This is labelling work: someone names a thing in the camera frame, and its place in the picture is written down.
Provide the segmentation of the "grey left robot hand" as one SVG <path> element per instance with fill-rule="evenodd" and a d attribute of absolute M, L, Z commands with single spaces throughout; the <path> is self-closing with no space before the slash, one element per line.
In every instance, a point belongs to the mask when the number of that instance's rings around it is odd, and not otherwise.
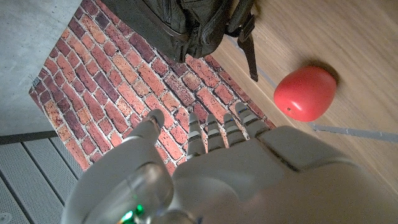
<path fill-rule="evenodd" d="M 396 223 L 397 197 L 348 156 L 289 126 L 270 129 L 244 104 L 208 140 L 189 116 L 186 161 L 173 173 L 152 110 L 78 180 L 63 223 Z"/>

